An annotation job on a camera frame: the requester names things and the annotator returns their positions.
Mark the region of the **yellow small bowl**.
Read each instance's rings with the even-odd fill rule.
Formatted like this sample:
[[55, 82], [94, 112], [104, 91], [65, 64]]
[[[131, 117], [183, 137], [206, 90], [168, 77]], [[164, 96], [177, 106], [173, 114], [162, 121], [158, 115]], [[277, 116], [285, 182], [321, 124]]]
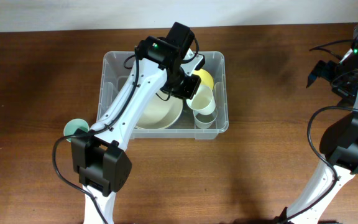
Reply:
[[214, 88], [213, 77], [211, 76], [211, 74], [208, 71], [206, 71], [204, 69], [194, 70], [193, 74], [197, 75], [201, 78], [202, 85], [208, 86], [211, 90]]

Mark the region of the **cream cup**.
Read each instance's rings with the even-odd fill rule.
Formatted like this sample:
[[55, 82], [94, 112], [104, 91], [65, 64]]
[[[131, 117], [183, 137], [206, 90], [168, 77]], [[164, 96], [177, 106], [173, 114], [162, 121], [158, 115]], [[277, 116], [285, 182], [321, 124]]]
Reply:
[[213, 91], [208, 85], [200, 85], [192, 99], [186, 100], [190, 109], [202, 115], [212, 114], [216, 108]]

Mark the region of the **cream bowl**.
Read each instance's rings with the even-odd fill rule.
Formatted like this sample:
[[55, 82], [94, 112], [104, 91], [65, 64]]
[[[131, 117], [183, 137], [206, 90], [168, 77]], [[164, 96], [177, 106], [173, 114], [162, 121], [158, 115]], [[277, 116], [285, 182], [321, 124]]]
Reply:
[[139, 118], [137, 129], [165, 129], [173, 125], [183, 110], [183, 100], [175, 97], [168, 98], [167, 94], [159, 91], [162, 98], [154, 95]]

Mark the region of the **grey cup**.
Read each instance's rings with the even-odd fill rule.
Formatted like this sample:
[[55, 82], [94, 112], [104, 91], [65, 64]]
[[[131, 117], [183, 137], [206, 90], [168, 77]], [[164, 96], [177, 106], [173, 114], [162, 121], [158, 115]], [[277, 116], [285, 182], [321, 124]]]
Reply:
[[215, 108], [211, 114], [203, 115], [197, 111], [193, 112], [195, 126], [200, 129], [208, 129], [212, 126], [215, 122], [216, 118], [218, 117], [218, 111]]

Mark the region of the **green cup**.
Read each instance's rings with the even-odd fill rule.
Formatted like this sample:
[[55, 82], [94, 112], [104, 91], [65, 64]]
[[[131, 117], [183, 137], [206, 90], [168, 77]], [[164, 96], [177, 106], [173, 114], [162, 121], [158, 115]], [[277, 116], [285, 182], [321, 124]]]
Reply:
[[85, 120], [76, 118], [67, 122], [63, 129], [63, 136], [66, 141], [71, 142], [74, 138], [87, 137], [89, 130], [90, 127]]

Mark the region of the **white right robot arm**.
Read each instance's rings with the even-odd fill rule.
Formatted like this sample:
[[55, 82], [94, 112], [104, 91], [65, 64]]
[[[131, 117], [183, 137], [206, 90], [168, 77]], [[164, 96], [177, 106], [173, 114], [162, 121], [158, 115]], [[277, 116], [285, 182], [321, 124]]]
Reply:
[[[336, 106], [317, 110], [308, 121], [308, 144], [319, 163], [301, 195], [274, 218], [274, 223], [319, 223], [336, 194], [358, 174], [358, 25], [349, 43], [350, 49], [343, 56], [336, 56], [338, 62], [320, 60], [308, 75], [308, 86], [323, 78], [341, 100]], [[317, 115], [328, 110], [343, 110], [348, 114], [330, 125], [319, 147], [314, 147], [312, 123]]]

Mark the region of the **clear plastic storage bin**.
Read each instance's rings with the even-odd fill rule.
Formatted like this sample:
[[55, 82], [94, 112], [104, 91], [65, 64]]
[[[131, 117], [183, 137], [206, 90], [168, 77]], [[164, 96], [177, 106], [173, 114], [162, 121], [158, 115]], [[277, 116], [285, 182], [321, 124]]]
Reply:
[[[104, 55], [96, 119], [101, 119], [125, 84], [131, 71], [124, 68], [124, 66], [133, 65], [134, 59], [129, 58], [133, 54], [133, 52], [129, 51], [110, 51]], [[197, 127], [192, 110], [184, 103], [181, 116], [172, 126], [167, 129], [136, 128], [132, 132], [131, 139], [190, 138], [210, 140], [215, 139], [218, 134], [224, 133], [228, 129], [229, 118], [224, 55], [217, 51], [204, 51], [201, 54], [204, 55], [206, 60], [203, 69], [209, 72], [214, 80], [213, 95], [216, 102], [217, 118], [212, 122], [211, 126], [208, 129]]]

